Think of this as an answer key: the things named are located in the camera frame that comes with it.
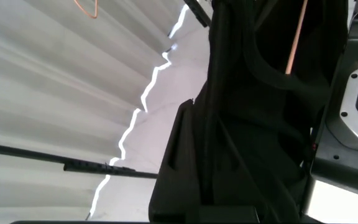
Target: light strip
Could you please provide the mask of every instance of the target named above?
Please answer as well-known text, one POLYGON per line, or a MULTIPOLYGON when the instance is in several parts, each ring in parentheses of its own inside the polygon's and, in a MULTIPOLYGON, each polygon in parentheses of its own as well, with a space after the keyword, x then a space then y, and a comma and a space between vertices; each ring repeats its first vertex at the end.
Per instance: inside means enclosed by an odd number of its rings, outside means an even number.
MULTIPOLYGON (((185 20, 185 14, 186 11, 189 10, 189 7, 185 4, 181 11, 180 11, 180 15, 178 18, 178 22, 173 26, 171 33, 169 34, 169 39, 172 39, 173 35, 175 35, 175 33, 182 27, 183 25, 183 21, 185 20)), ((175 50, 177 48, 177 44, 173 44, 172 47, 170 48, 170 50, 175 50)), ((146 89, 144 90, 142 96, 140 97, 140 100, 142 102, 142 105, 144 107, 144 111, 147 113, 147 105, 146 105, 146 98, 150 93, 150 90, 154 87, 156 81, 157 81, 157 76, 158 76, 158 72, 162 71, 166 68, 168 68, 172 63, 171 61, 169 61, 168 59, 168 52, 164 52, 162 53, 162 57, 167 60, 167 63, 159 66, 159 67, 155 67, 153 69, 153 74, 152 74, 152 80, 150 81, 150 83, 147 85, 146 89)), ((135 126, 135 122, 136 122, 136 118, 137 118, 137 114, 140 112, 139 108, 136 108, 133 115, 132 115, 132 119, 131 119, 131 123, 129 124, 129 127, 125 130, 124 134, 122 135, 121 139, 118 142, 118 147, 121 150, 121 158, 118 157, 114 157, 110 160, 109 165, 113 166, 118 160, 124 160, 126 158, 126 150, 124 148, 124 141, 125 138, 128 136, 128 134, 134 129, 135 126)), ((109 182, 110 180, 110 175, 106 175, 106 177, 102 180, 102 182, 100 182, 100 184, 98 185, 98 187, 96 188, 93 200, 92 200, 92 206, 91 206, 91 210, 89 211, 89 215, 87 217, 91 218, 96 210, 96 205, 98 203, 98 199, 99 199, 99 194, 100 191, 102 190, 102 188, 109 182)))

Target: orange cable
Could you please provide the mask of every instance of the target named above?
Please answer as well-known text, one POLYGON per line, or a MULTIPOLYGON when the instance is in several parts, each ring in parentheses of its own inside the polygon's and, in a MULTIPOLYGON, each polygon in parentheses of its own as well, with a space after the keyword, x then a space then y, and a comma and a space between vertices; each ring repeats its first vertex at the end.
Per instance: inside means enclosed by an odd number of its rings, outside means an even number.
POLYGON ((89 16, 92 19, 97 18, 97 16, 98 16, 98 0, 94 0, 94 16, 92 16, 90 13, 85 11, 85 9, 82 7, 82 5, 80 3, 78 3, 78 0, 74 0, 74 2, 87 16, 89 16))
POLYGON ((303 18, 305 17, 306 5, 307 4, 308 4, 308 0, 303 0, 302 11, 301 11, 301 14, 299 16, 298 27, 296 28, 295 37, 293 39, 290 58, 288 59, 287 69, 285 69, 285 74, 287 74, 288 76, 291 74, 293 60, 295 58, 296 48, 298 47, 299 36, 300 36, 300 33, 301 33, 302 22, 303 22, 303 18))

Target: black fabric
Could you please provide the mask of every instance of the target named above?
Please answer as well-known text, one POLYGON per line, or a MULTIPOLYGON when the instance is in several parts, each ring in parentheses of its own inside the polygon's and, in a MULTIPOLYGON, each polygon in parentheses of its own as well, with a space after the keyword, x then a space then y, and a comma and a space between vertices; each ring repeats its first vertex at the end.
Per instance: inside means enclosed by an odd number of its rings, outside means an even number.
MULTIPOLYGON (((302 1, 278 0, 258 29, 254 23, 263 9, 255 6, 254 0, 221 2, 215 1, 213 6, 216 10, 226 4, 230 10, 225 43, 229 54, 222 62, 210 61, 208 81, 195 100, 196 148, 202 148, 197 143, 205 141, 211 150, 230 152, 231 161, 244 171, 249 182, 244 192, 249 203, 255 203, 262 222, 299 222, 298 207, 308 178, 308 166, 302 168, 300 163, 310 163, 313 157, 310 127, 321 117, 346 42, 347 0, 309 1, 290 76, 282 71, 302 1), (221 92, 213 98, 207 94, 211 82, 216 82, 210 79, 211 63, 225 66, 218 85, 221 92), (206 111, 216 111, 213 119, 218 122, 213 124, 218 127, 209 127, 213 134, 200 140, 206 136, 206 111)), ((216 37, 211 33, 213 58, 216 37)))

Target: black machine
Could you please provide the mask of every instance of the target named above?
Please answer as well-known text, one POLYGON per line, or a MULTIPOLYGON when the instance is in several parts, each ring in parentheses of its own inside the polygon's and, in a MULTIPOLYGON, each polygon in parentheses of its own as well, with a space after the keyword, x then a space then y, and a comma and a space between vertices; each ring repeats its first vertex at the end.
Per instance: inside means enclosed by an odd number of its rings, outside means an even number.
POLYGON ((314 180, 358 193, 358 1, 349 31, 347 0, 308 1, 288 74, 303 1, 213 0, 211 21, 185 2, 210 26, 208 79, 178 109, 150 222, 318 223, 314 180))

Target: copper wire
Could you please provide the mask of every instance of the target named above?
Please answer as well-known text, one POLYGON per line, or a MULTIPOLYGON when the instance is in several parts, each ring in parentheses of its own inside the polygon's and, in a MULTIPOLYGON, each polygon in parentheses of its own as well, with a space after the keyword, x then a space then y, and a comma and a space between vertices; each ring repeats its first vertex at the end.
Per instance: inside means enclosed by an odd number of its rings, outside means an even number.
POLYGON ((96 19, 98 16, 98 0, 94 0, 94 16, 92 16, 90 13, 88 13, 80 3, 78 3, 78 0, 74 0, 75 4, 90 18, 96 19))
POLYGON ((299 16, 299 21, 298 21, 298 27, 296 28, 295 37, 294 37, 293 42, 292 42, 290 58, 288 59, 287 69, 285 69, 285 73, 288 76, 291 74, 293 60, 295 58, 296 48, 298 47, 299 36, 300 36, 300 33, 301 33, 302 22, 303 22, 303 18, 305 17, 306 5, 307 4, 308 4, 308 0, 303 0, 302 11, 301 11, 301 14, 299 16))

